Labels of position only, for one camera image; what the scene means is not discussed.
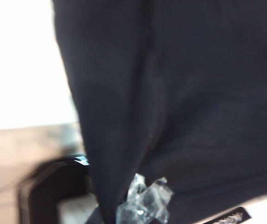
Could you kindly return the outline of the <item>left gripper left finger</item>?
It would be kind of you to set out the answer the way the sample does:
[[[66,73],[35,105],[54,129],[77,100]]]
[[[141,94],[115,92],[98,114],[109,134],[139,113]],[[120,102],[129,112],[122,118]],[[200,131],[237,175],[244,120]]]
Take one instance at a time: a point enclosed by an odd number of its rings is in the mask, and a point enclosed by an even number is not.
[[[126,201],[120,204],[116,212],[117,224],[143,224],[146,208],[141,204],[141,194],[146,190],[145,177],[135,174]]]

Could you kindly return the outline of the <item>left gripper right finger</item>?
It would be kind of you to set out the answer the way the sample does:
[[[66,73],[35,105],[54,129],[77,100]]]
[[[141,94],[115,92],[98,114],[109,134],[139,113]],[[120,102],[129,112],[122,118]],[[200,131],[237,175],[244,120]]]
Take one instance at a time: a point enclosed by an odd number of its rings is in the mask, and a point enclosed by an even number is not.
[[[168,223],[170,214],[167,206],[172,196],[173,191],[167,186],[165,177],[155,180],[136,199],[136,223],[149,224],[155,219],[161,224]]]

